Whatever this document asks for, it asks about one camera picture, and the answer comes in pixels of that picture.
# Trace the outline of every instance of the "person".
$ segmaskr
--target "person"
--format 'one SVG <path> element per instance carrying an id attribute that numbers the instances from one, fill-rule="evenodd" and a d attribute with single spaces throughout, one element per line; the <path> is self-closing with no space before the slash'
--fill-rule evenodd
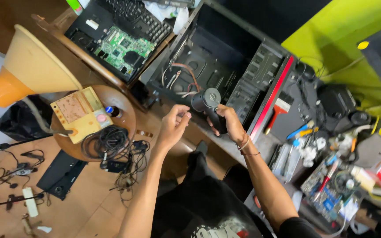
<path id="1" fill-rule="evenodd" d="M 189 110 L 188 106 L 175 105 L 162 119 L 160 134 L 118 238 L 273 237 L 223 181 L 210 176 L 201 152 L 189 156 L 184 181 L 157 197 L 163 160 L 182 137 L 191 118 Z M 217 114 L 226 118 L 228 134 L 241 149 L 255 193 L 277 237 L 319 238 L 307 221 L 299 218 L 291 198 L 261 158 L 233 108 L 218 105 Z"/>

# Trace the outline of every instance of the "wooden floor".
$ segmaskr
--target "wooden floor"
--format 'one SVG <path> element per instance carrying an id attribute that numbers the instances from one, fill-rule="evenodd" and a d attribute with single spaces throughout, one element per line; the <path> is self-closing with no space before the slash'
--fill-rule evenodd
<path id="1" fill-rule="evenodd" d="M 153 146 L 160 128 L 161 119 L 151 112 L 145 115 L 136 110 L 136 114 L 138 119 L 137 128 L 155 134 L 154 139 L 150 142 Z M 191 135 L 193 140 L 198 141 L 198 138 L 195 138 L 196 135 L 193 128 L 194 125 L 191 123 L 185 134 Z M 135 139 L 150 140 L 142 136 L 136 136 Z M 58 154 L 60 147 L 54 138 L 49 137 L 18 145 L 8 150 L 13 152 L 20 162 L 27 161 L 32 163 L 33 159 L 20 156 L 21 153 L 32 149 L 41 149 L 45 152 L 45 162 L 39 167 L 37 172 L 31 174 L 31 179 L 26 184 L 26 187 L 30 186 L 34 193 L 38 193 L 41 192 L 41 190 L 36 187 L 36 183 Z M 215 157 L 216 156 L 214 156 L 214 159 L 208 159 L 208 165 L 212 168 L 217 177 L 222 179 L 228 167 L 236 164 L 236 162 L 231 158 L 217 162 Z M 16 162 L 11 155 L 0 152 L 0 167 L 13 170 L 15 166 Z M 175 169 L 175 171 L 173 171 L 173 174 L 180 177 L 178 180 L 181 181 L 183 180 L 183 176 L 181 176 L 183 172 L 177 174 L 179 170 L 186 171 L 186 168 Z M 38 206 L 39 215 L 30 219 L 31 223 L 36 224 L 40 222 L 42 226 L 51 227 L 52 231 L 46 234 L 43 231 L 34 229 L 36 235 L 40 238 L 115 237 L 126 212 L 126 208 L 120 201 L 119 192 L 117 190 L 109 191 L 109 189 L 114 186 L 116 176 L 117 174 L 101 170 L 99 163 L 89 163 L 85 166 L 71 187 L 71 192 L 64 201 L 51 197 L 52 204 L 50 207 L 47 207 L 45 203 Z M 15 194 L 16 196 L 21 195 L 22 185 L 26 180 L 27 178 L 25 177 L 14 177 L 11 182 L 17 182 L 19 184 L 15 189 L 9 188 L 8 184 L 0 185 L 0 202 L 6 201 L 9 194 Z M 0 236 L 5 235 L 6 238 L 27 237 L 21 223 L 21 218 L 26 212 L 27 209 L 22 202 L 14 204 L 12 210 L 9 212 L 5 210 L 5 206 L 0 206 Z"/>

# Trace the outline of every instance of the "plastic bag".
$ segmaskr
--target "plastic bag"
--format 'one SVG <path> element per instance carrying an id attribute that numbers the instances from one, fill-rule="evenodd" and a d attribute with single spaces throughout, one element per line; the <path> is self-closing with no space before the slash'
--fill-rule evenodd
<path id="1" fill-rule="evenodd" d="M 38 95 L 28 96 L 38 108 L 47 127 L 51 125 L 53 110 Z M 48 136 L 40 127 L 30 108 L 18 101 L 0 117 L 0 131 L 15 141 L 26 141 L 33 138 Z"/>

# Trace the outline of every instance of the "computer case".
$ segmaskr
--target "computer case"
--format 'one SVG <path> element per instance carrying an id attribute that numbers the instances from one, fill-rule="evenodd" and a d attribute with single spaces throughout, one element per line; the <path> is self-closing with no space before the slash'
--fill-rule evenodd
<path id="1" fill-rule="evenodd" d="M 187 70 L 167 67 L 171 62 L 192 68 L 202 89 L 216 88 L 221 103 L 233 107 L 255 141 L 268 122 L 285 81 L 297 60 L 292 54 L 215 1 L 202 0 L 177 35 L 147 86 L 174 103 L 190 105 L 195 91 Z M 182 70 L 171 90 L 165 85 Z"/>

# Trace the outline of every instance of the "black t-shirt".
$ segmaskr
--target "black t-shirt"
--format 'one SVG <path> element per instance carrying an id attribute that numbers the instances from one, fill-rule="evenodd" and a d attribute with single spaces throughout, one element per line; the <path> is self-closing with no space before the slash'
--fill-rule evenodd
<path id="1" fill-rule="evenodd" d="M 319 238 L 301 218 L 287 219 L 281 237 Z M 212 177 L 184 182 L 157 198 L 151 237 L 251 238 L 273 237 L 261 219 L 223 182 Z"/>

